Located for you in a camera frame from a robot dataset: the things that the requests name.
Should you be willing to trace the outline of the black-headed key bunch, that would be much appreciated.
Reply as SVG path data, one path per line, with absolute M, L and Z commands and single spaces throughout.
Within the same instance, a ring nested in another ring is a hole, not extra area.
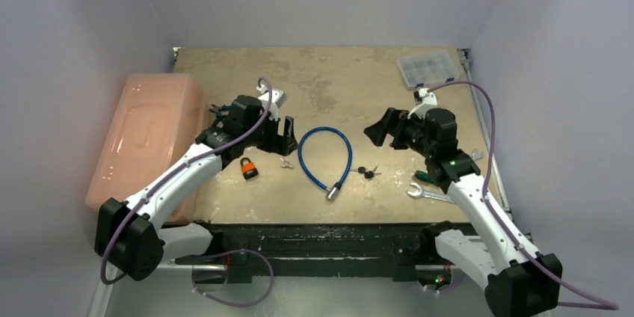
M 374 167 L 372 169 L 368 169 L 364 166 L 359 166 L 356 168 L 350 169 L 351 172 L 362 174 L 365 179 L 374 179 L 376 176 L 381 175 L 381 173 L 377 172 L 378 167 Z

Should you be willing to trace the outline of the orange black padlock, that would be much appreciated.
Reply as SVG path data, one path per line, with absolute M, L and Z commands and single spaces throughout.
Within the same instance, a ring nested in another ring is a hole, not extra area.
M 245 180 L 253 179 L 259 175 L 259 171 L 257 170 L 256 165 L 249 158 L 241 158 L 240 167 L 242 176 Z

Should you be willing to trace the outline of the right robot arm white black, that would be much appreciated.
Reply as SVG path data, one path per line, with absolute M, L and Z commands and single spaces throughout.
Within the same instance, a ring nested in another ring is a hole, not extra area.
M 431 108 L 423 117 L 388 108 L 363 130 L 376 146 L 391 135 L 395 150 L 411 149 L 441 190 L 468 217 L 485 248 L 469 241 L 443 221 L 421 235 L 419 251 L 429 262 L 453 262 L 484 292 L 495 316 L 534 316 L 554 309 L 563 272 L 555 254 L 542 254 L 522 234 L 486 189 L 488 183 L 470 155 L 458 146 L 455 115 Z

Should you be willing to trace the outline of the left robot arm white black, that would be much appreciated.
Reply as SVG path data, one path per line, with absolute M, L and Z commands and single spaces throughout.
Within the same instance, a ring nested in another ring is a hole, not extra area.
M 101 256 L 104 284 L 113 265 L 123 276 L 140 281 L 162 262 L 196 256 L 203 263 L 217 262 L 223 244 L 209 228 L 190 223 L 175 229 L 164 225 L 171 214 L 203 183 L 243 156 L 248 147 L 288 156 L 298 148 L 292 117 L 280 119 L 286 93 L 273 89 L 260 97 L 240 95 L 228 113 L 203 130 L 178 159 L 147 187 L 120 202 L 106 200 L 98 212 L 95 252 Z

